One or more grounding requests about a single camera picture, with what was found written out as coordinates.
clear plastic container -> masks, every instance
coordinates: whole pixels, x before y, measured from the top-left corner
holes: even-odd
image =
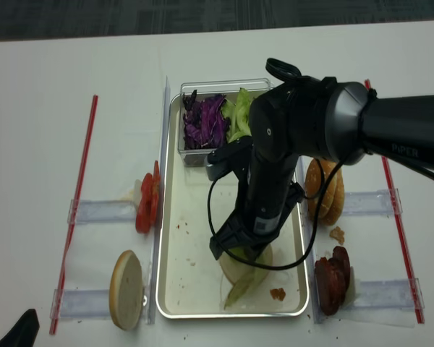
[[[224,94],[231,102],[236,103],[237,94],[240,88],[246,89],[254,98],[263,94],[271,87],[270,81],[266,78],[254,80],[235,80],[235,81],[220,81],[220,82],[197,82],[184,83],[180,90],[180,123],[178,136],[178,151],[185,166],[203,166],[204,159],[215,148],[207,148],[204,150],[185,150],[184,141],[184,123],[183,114],[185,113],[183,105],[184,95],[191,95],[194,90],[197,90],[196,100],[202,101],[209,96],[215,94]]]

red stick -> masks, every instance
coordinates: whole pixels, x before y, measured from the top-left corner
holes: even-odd
[[[384,172],[386,174],[386,181],[388,182],[388,188],[391,192],[394,192],[391,167],[389,166],[389,162],[387,158],[382,157],[382,159],[383,159]],[[391,199],[392,199],[392,207],[394,211],[393,215],[396,219],[397,231],[399,232],[400,246],[402,248],[402,254],[404,255],[407,277],[409,280],[414,280],[412,259],[410,258],[410,251],[408,250],[408,246],[407,246],[407,238],[405,237],[404,224],[402,223],[402,218],[400,213],[396,213],[398,211],[398,208],[397,208],[396,197],[394,196],[394,194],[392,194]],[[422,312],[422,309],[418,309],[419,307],[421,307],[421,302],[419,296],[417,295],[416,288],[412,284],[410,284],[410,288],[412,289],[413,302],[415,305],[414,313],[417,315],[418,324],[425,324],[425,316]]]
[[[85,135],[85,144],[84,144],[84,150],[82,152],[82,159],[80,161],[80,167],[79,167],[79,177],[77,178],[77,186],[75,187],[75,193],[74,193],[74,204],[73,204],[73,210],[72,213],[77,212],[77,207],[79,204],[80,199],[80,193],[82,191],[82,183],[84,181],[84,174],[85,174],[85,166],[87,164],[87,157],[88,157],[88,148],[90,147],[90,139],[92,138],[92,131],[93,131],[93,124],[95,123],[95,114],[96,114],[96,106],[98,105],[98,96],[94,95],[92,100],[92,109],[90,111],[90,118],[88,119],[88,126],[87,126],[87,134]],[[72,234],[74,233],[74,224],[69,224],[67,228],[67,236],[66,236],[66,246],[64,246],[64,252],[63,252],[63,260],[61,262],[61,270],[59,272],[59,282],[58,282],[58,294],[56,297],[56,312],[55,317],[58,317],[59,314],[59,307],[61,306],[61,296],[64,289],[64,264],[66,262],[66,254],[67,250],[69,249],[69,245],[71,244]],[[51,319],[51,325],[50,325],[50,335],[56,334],[56,328],[58,327],[58,318],[52,318]]]

red tomato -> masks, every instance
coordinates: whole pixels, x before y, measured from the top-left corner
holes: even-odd
[[[150,230],[150,214],[151,214],[151,201],[142,196],[140,206],[138,206],[137,219],[135,220],[135,228],[140,234],[147,234]]]
[[[158,214],[160,183],[161,183],[161,174],[159,173],[159,164],[158,161],[156,160],[154,162],[153,189],[152,189],[152,197],[151,197],[151,214],[150,214],[151,224],[154,224],[156,222],[156,217]]]
[[[151,200],[151,194],[153,193],[153,175],[151,173],[147,173],[142,182],[142,200],[145,198],[146,200]]]

food crumb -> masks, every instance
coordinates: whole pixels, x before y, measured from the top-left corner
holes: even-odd
[[[330,231],[330,237],[337,240],[340,245],[343,245],[344,241],[346,241],[344,238],[344,232],[338,226],[335,227],[332,231]]]
[[[275,288],[270,290],[270,295],[272,296],[273,300],[283,301],[284,298],[286,297],[286,292],[284,291],[283,288],[278,288],[278,289]]]

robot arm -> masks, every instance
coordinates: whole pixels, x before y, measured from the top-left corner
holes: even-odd
[[[301,76],[297,68],[275,59],[267,60],[266,69],[284,83],[252,102],[252,138],[219,148],[207,159],[213,185],[230,171],[239,179],[234,212],[217,233],[210,220],[210,249],[216,259],[222,252],[233,257],[228,250],[243,247],[250,261],[237,260],[254,265],[278,237],[304,197],[302,188],[291,182],[300,155],[352,165],[377,153],[434,179],[426,169],[434,169],[434,96],[378,99],[360,83]],[[294,266],[307,257],[314,238],[315,232]]]

